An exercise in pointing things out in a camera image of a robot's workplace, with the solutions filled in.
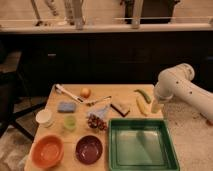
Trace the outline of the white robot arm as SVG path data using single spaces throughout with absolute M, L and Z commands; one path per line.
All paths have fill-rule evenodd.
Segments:
M 162 70 L 154 86 L 154 97 L 159 103 L 165 103 L 177 96 L 213 123 L 213 93 L 193 84 L 194 76 L 193 67 L 187 63 Z

